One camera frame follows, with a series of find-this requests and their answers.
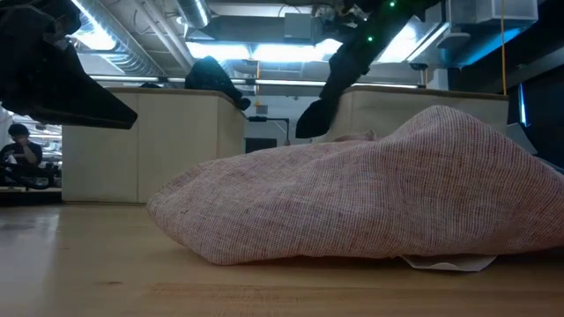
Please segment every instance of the cabinet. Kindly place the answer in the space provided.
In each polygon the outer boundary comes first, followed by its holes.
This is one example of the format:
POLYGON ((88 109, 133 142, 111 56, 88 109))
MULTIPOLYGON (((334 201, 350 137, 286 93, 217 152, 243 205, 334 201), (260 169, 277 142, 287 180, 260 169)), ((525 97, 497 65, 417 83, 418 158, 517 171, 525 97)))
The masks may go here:
POLYGON ((453 107, 506 134, 508 99, 501 95, 354 86, 341 97, 337 116, 329 132, 316 141, 329 142, 340 136, 370 129, 378 137, 388 136, 414 115, 431 106, 453 107))
POLYGON ((220 92, 110 88, 130 130, 63 127, 63 199, 146 203, 199 163, 242 154, 244 118, 220 92))

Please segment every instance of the ceiling light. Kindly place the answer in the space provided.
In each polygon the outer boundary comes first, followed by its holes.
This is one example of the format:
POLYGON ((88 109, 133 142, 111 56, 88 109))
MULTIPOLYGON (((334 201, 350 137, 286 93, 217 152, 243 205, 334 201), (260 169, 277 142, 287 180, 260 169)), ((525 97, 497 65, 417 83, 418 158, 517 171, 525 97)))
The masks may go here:
POLYGON ((359 86, 359 85, 370 85, 370 86, 378 86, 378 87, 409 88, 409 89, 419 88, 417 85, 401 85, 401 84, 369 84, 369 83, 353 84, 353 86, 359 86))
POLYGON ((525 93, 523 89, 523 83, 519 84, 519 116, 521 123, 527 127, 527 105, 525 104, 525 93))
POLYGON ((431 46, 431 44, 433 44, 439 38, 439 36, 441 36, 445 31, 447 31, 449 27, 450 27, 450 23, 443 24, 435 33, 433 33, 433 35, 431 35, 428 39, 426 39, 425 42, 421 44, 421 46, 419 46, 419 48, 417 48, 415 52, 413 52, 413 54, 407 57, 407 62, 413 62, 413 60, 415 60, 426 49, 428 49, 431 46))
POLYGON ((140 77, 140 76, 102 76, 92 75, 90 78, 96 81, 107 82, 130 82, 130 83, 158 83, 158 77, 140 77))
POLYGON ((62 140, 63 136, 57 135, 29 135, 31 138, 44 138, 44 139, 54 139, 54 140, 62 140))
POLYGON ((168 78, 169 83, 183 83, 185 81, 186 81, 186 78, 182 78, 182 77, 169 77, 168 78))
POLYGON ((321 61, 323 54, 311 45, 261 44, 253 59, 261 62, 295 63, 321 61))
POLYGON ((257 79, 257 85, 297 85, 297 86, 314 86, 323 87, 325 82, 305 81, 305 80, 271 80, 257 79))
POLYGON ((104 28, 102 28, 102 26, 94 19, 92 14, 90 14, 90 12, 88 12, 78 0, 72 0, 72 2, 88 18, 93 26, 93 31, 84 32, 79 29, 72 36, 83 42, 90 49, 110 50, 114 48, 117 42, 109 36, 108 33, 106 33, 104 28))
POLYGON ((386 47, 377 62, 401 63, 413 53, 415 48, 417 48, 417 33, 415 28, 408 23, 386 47))
POLYGON ((202 44, 187 42, 186 46, 195 58, 211 56, 218 61, 249 59, 250 53, 243 44, 202 44))
POLYGON ((317 43, 317 45, 315 45, 315 51, 321 56, 333 55, 338 51, 341 45, 343 45, 343 43, 340 41, 327 39, 317 43))

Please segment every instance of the crumpled fabric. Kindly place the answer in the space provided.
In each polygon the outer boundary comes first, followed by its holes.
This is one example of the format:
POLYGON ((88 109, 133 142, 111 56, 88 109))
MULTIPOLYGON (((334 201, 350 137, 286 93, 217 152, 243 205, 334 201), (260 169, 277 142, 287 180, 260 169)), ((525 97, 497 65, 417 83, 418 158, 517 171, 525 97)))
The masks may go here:
POLYGON ((354 138, 196 166, 149 215, 222 265, 564 246, 564 176, 479 120, 430 107, 390 136, 354 138))

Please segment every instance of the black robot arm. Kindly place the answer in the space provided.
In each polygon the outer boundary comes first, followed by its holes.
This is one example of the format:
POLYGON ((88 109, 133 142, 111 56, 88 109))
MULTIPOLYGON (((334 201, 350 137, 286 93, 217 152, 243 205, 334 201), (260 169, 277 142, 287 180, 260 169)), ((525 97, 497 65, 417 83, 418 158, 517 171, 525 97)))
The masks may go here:
POLYGON ((85 74, 65 39, 80 28, 71 0, 0 0, 0 101, 51 124, 129 129, 137 114, 85 74))
POLYGON ((371 11, 367 21, 343 43, 329 60, 330 74, 320 94, 298 120, 296 137, 321 136, 329 130, 343 91, 369 71, 370 64, 388 46, 407 22, 441 0, 361 1, 359 7, 371 11))

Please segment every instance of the wooden table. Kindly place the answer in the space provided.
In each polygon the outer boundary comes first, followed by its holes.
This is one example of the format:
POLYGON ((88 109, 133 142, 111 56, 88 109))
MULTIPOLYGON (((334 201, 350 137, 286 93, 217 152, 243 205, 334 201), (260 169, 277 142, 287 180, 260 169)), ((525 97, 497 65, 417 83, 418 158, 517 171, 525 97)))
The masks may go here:
POLYGON ((0 316, 564 316, 559 252, 473 274, 401 261, 211 265, 142 207, 0 209, 0 316))

